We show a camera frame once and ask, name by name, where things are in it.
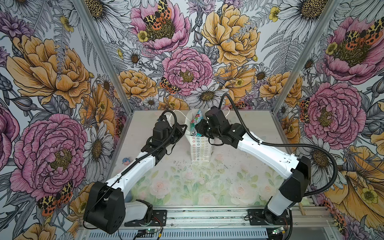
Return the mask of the teal snack packet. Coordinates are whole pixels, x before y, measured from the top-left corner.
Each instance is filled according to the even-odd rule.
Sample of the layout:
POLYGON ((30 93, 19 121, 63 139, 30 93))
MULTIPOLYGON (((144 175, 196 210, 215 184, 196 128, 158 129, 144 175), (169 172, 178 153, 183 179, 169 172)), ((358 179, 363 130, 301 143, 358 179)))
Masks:
POLYGON ((191 120, 190 123, 190 133, 191 136, 194 137, 201 137, 202 135, 197 132, 196 125, 201 122, 203 119, 203 114, 201 110, 198 110, 197 113, 194 115, 193 119, 191 120))

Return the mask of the white printed paper bag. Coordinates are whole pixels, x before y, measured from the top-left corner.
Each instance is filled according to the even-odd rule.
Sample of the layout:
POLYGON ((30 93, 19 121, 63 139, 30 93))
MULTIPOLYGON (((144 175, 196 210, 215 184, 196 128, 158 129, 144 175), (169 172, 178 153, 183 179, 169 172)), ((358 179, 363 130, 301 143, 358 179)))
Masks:
POLYGON ((196 128, 192 125, 196 125, 196 120, 205 120, 205 113, 208 109, 192 109, 187 111, 173 110, 177 117, 181 117, 182 125, 187 126, 184 136, 190 144, 190 156, 192 162, 209 162, 213 154, 214 146, 209 143, 213 143, 213 140, 209 140, 207 137, 198 135, 196 128))

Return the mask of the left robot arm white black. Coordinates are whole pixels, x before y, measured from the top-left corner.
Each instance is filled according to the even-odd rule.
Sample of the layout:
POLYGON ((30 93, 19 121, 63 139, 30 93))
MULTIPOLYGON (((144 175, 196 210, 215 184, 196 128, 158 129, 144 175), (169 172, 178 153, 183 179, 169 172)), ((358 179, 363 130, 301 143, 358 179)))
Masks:
POLYGON ((178 123, 174 112, 163 111, 137 158, 111 179, 91 187, 84 223, 108 234, 129 222, 149 225, 154 219, 153 205, 144 200, 126 203, 125 199, 135 184, 167 154, 168 146, 175 146, 185 135, 187 128, 178 123))

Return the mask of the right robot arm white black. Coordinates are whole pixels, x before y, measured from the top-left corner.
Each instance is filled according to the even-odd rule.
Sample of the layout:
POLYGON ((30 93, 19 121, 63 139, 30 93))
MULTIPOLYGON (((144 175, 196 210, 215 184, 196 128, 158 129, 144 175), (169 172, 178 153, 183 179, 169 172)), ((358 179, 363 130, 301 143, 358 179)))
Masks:
POLYGON ((255 157, 283 179, 263 211, 256 215, 257 219, 275 224, 286 215, 289 208, 302 201, 310 183, 309 159, 289 155, 269 146, 247 129, 243 121, 231 124, 217 107, 205 113, 205 118, 196 125, 196 131, 209 140, 219 139, 223 144, 255 157))

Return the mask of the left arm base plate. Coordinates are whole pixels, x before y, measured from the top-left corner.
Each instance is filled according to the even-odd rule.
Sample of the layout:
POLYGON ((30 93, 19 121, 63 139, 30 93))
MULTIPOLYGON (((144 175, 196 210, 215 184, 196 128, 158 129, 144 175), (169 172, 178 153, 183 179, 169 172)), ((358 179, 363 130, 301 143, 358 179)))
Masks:
POLYGON ((125 222, 125 227, 165 227, 167 223, 167 210, 152 210, 145 214, 141 220, 125 222))

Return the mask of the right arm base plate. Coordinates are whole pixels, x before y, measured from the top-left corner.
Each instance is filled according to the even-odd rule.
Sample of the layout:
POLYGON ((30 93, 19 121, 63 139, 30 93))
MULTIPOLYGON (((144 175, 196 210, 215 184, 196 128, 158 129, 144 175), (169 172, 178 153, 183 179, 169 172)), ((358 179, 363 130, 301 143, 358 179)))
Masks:
POLYGON ((284 210, 280 216, 277 216, 269 210, 248 209, 247 217, 251 226, 288 226, 291 223, 288 210, 284 210))

